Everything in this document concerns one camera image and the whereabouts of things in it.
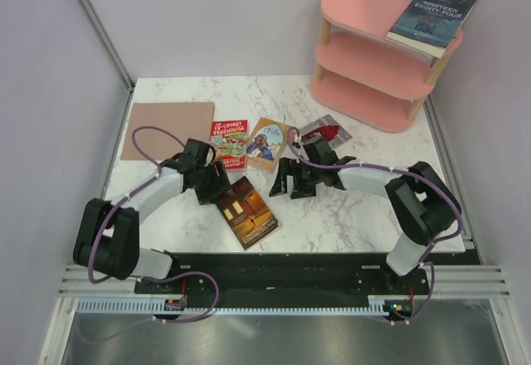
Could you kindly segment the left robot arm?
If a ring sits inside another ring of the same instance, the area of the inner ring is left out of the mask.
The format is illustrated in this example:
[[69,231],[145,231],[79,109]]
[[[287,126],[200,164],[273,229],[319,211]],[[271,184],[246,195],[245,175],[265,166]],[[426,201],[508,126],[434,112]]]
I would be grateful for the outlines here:
[[88,270],[98,284],[109,278],[145,278],[164,293],[182,283],[182,273],[173,268],[169,253],[140,246],[140,226],[164,203],[195,192],[199,205],[211,205],[231,189],[222,162],[207,160],[210,144],[188,139],[181,153],[162,161],[146,181],[111,201],[94,198],[87,202],[81,218],[73,261]]

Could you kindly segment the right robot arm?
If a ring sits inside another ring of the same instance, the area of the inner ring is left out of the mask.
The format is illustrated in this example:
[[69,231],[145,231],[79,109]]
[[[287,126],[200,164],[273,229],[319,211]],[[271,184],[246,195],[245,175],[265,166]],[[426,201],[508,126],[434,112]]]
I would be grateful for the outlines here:
[[429,163],[419,161],[401,169],[364,163],[352,156],[339,158],[323,138],[310,139],[302,148],[306,158],[279,160],[269,196],[286,194],[288,178],[293,178],[292,199],[314,197],[320,184],[388,199],[402,234],[380,272],[381,286],[387,292],[396,294],[409,285],[409,273],[445,240],[442,232],[456,224],[457,231],[448,236],[452,238],[464,229],[460,204]]

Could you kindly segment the blue Nineteen Eighty-Four book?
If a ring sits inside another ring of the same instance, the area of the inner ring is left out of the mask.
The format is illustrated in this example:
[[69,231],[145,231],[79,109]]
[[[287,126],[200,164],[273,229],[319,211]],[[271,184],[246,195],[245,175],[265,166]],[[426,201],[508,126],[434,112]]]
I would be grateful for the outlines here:
[[442,58],[474,5],[475,0],[412,0],[386,39]]

